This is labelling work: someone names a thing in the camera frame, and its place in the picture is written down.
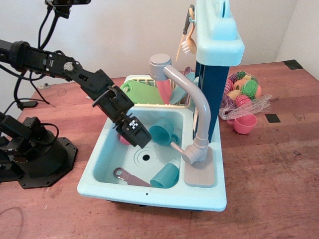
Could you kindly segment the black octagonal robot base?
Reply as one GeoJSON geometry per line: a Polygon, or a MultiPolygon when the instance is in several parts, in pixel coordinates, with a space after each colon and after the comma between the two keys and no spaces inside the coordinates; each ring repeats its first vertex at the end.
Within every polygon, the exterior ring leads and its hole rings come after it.
{"type": "Polygon", "coordinates": [[[46,129],[37,117],[19,122],[0,115],[0,180],[17,181],[22,188],[49,187],[74,165],[76,146],[46,129]]]}

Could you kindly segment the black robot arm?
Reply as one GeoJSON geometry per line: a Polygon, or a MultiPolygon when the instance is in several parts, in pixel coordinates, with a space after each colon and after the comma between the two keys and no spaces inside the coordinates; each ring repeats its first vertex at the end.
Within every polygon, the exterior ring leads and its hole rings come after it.
{"type": "Polygon", "coordinates": [[[92,106],[98,106],[132,146],[144,148],[150,142],[152,137],[141,121],[128,114],[134,103],[103,70],[89,72],[72,57],[36,49],[24,41],[2,40],[0,60],[20,72],[29,70],[78,83],[93,100],[92,106]]]}

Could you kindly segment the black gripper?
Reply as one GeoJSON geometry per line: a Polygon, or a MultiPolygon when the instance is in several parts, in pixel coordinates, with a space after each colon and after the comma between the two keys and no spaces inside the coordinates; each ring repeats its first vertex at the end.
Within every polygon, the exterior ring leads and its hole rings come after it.
{"type": "Polygon", "coordinates": [[[134,106],[131,99],[118,87],[108,86],[97,97],[92,107],[98,106],[116,125],[116,131],[130,145],[145,147],[152,139],[150,133],[137,117],[127,117],[126,113],[134,106]]]}

